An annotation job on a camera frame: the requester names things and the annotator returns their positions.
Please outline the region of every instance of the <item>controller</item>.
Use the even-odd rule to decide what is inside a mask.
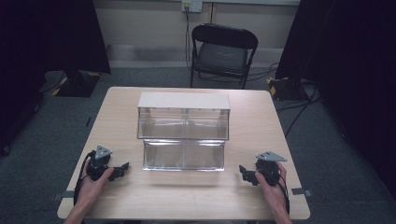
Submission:
[[[87,168],[87,175],[92,180],[98,180],[102,174],[108,169],[108,162],[110,161],[110,155],[113,153],[110,149],[102,146],[98,146],[96,151],[93,150],[91,153],[90,164]],[[123,177],[125,172],[129,168],[129,162],[123,164],[121,167],[114,167],[114,171],[108,178],[109,181],[113,181],[118,177]]]
[[[280,178],[279,168],[276,165],[276,161],[287,160],[271,151],[259,154],[256,158],[256,170],[264,176],[270,186],[275,186]],[[239,165],[239,172],[242,174],[243,180],[250,182],[253,186],[259,185],[259,181],[255,176],[256,171],[249,171],[242,165]]]

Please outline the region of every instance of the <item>table top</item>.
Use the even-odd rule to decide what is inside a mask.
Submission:
[[[224,148],[224,171],[143,170],[143,140],[136,138],[137,105],[142,91],[229,94],[230,140]],[[87,218],[139,220],[269,220],[273,219],[260,186],[242,180],[239,164],[255,170],[256,155],[271,150],[288,159],[291,219],[307,219],[310,211],[289,147],[267,91],[110,88],[67,190],[74,190],[84,157],[98,145],[113,151],[109,166],[130,162],[125,176],[105,184]],[[73,199],[64,198],[58,210],[66,218]]]

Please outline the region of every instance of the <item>gray carpet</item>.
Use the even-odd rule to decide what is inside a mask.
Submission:
[[[251,73],[267,70],[252,68]],[[47,73],[43,90],[61,74]],[[57,217],[60,201],[52,197],[66,189],[108,88],[187,88],[190,83],[187,68],[114,68],[112,74],[100,78],[91,98],[45,94],[38,112],[11,144],[10,155],[0,159],[0,223],[62,223]],[[239,85],[195,79],[194,87],[238,89]],[[260,78],[249,81],[246,89],[268,87]],[[300,103],[275,104],[283,108]],[[285,132],[301,109],[279,112]],[[303,187],[313,192],[307,198],[311,217],[296,223],[396,223],[395,202],[370,164],[342,134],[338,121],[321,101],[309,105],[290,129],[287,140],[299,177]]]

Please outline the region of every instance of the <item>hand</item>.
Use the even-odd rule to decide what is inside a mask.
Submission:
[[[280,178],[279,183],[285,189],[286,183],[283,180],[286,180],[286,169],[278,161],[276,162],[276,165],[279,168],[280,175],[283,177],[283,179]],[[256,172],[255,175],[260,185],[262,186],[262,196],[264,200],[268,202],[271,213],[274,215],[276,223],[291,223],[289,214],[286,210],[285,196],[280,186],[270,186],[265,180],[264,176],[259,172]]]
[[[114,168],[109,167],[98,180],[94,181],[87,176],[87,167],[89,163],[89,160],[85,162],[85,167],[82,171],[83,180],[81,183],[81,189],[79,190],[77,203],[64,223],[81,223],[82,219],[91,211],[91,208],[98,200],[99,195],[102,192],[103,185],[107,182],[107,179],[114,171]]]

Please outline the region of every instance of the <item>black chair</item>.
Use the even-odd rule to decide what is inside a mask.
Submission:
[[[240,79],[245,88],[248,71],[259,41],[248,30],[205,23],[196,26],[191,33],[192,62],[190,87],[194,72],[198,76],[208,73],[221,77]],[[197,42],[202,45],[198,51]]]

